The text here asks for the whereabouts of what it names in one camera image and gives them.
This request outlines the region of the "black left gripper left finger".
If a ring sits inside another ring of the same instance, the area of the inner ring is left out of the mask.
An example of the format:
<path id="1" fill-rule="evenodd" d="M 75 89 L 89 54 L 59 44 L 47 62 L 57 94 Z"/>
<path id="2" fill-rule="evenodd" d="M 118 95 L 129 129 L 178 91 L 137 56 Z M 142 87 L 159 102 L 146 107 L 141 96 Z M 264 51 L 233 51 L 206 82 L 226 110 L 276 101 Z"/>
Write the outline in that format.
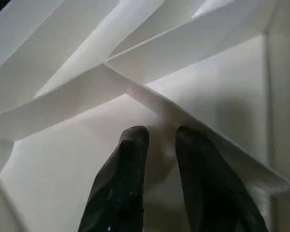
<path id="1" fill-rule="evenodd" d="M 141 232 L 144 224 L 145 163 L 149 132 L 124 130 L 97 173 L 82 215 L 80 232 Z"/>

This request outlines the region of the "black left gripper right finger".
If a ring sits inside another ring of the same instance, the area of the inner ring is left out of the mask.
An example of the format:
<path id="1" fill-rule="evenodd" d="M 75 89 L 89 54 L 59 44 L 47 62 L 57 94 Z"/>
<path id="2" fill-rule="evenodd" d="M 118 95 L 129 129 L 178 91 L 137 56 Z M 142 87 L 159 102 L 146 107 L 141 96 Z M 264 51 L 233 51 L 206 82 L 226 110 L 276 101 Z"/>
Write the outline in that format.
<path id="1" fill-rule="evenodd" d="M 175 153 L 192 232 L 268 230 L 244 183 L 205 135 L 178 127 Z"/>

